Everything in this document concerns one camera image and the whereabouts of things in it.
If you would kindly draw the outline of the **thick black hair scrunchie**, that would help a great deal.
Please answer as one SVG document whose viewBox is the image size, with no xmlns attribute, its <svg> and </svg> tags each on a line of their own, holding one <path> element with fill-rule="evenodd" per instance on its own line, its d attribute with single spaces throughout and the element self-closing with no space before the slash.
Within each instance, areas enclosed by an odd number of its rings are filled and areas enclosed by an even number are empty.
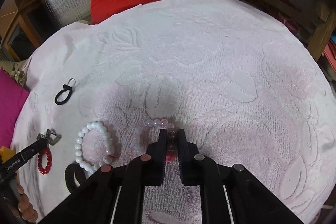
<svg viewBox="0 0 336 224">
<path fill-rule="evenodd" d="M 80 165 L 75 163 L 67 166 L 64 178 L 66 187 L 71 194 L 87 180 L 84 170 L 80 167 Z"/>
</svg>

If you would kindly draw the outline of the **orange cardboard tray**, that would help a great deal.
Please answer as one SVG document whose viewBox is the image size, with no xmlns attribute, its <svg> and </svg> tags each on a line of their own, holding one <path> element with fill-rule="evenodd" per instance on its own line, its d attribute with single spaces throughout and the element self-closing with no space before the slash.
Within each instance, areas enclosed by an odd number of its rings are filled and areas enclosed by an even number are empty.
<svg viewBox="0 0 336 224">
<path fill-rule="evenodd" d="M 6 162 L 8 161 L 11 157 L 13 157 L 15 155 L 15 151 L 13 151 L 10 148 L 7 148 L 5 146 L 2 146 L 0 148 L 0 154 L 1 154 L 1 159 L 2 162 Z"/>
</svg>

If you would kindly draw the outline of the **magenta cushion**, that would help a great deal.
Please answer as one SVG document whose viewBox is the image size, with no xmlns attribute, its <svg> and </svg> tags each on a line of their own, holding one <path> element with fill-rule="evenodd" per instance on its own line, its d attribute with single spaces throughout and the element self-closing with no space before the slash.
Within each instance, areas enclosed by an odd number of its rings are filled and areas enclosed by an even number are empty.
<svg viewBox="0 0 336 224">
<path fill-rule="evenodd" d="M 1 147 L 10 148 L 13 139 L 15 123 L 22 110 L 29 92 L 19 86 L 1 68 L 1 88 L 0 88 L 0 137 Z"/>
</svg>

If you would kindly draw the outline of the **pink white textured blanket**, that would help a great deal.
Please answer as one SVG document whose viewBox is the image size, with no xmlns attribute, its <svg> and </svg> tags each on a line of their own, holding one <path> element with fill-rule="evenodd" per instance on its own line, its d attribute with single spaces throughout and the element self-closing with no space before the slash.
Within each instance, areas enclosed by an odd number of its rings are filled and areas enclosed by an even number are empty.
<svg viewBox="0 0 336 224">
<path fill-rule="evenodd" d="M 47 129 L 47 175 L 18 172 L 39 219 L 67 196 L 66 167 L 89 122 L 112 135 L 113 166 L 157 140 L 167 119 L 221 165 L 244 165 L 304 223 L 335 185 L 335 97 L 289 30 L 235 0 L 163 0 L 97 25 L 72 23 L 27 60 L 30 91 L 17 119 L 17 151 Z"/>
</svg>

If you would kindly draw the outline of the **beige patterned fabric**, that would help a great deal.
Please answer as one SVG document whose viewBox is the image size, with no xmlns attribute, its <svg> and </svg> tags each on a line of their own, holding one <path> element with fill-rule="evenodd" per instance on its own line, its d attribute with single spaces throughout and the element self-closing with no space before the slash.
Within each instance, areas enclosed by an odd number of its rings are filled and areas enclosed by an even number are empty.
<svg viewBox="0 0 336 224">
<path fill-rule="evenodd" d="M 14 80 L 19 86 L 24 87 L 27 76 L 23 71 L 26 60 L 20 62 L 1 61 L 1 68 Z"/>
</svg>

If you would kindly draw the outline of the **wooden side cabinet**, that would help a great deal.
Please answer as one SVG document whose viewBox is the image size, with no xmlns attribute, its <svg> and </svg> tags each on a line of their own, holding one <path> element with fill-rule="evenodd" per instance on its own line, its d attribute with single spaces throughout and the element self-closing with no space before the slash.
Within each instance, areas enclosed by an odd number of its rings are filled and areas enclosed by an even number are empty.
<svg viewBox="0 0 336 224">
<path fill-rule="evenodd" d="M 1 50 L 11 60 L 28 59 L 56 28 L 44 0 L 5 0 L 1 6 Z"/>
</svg>

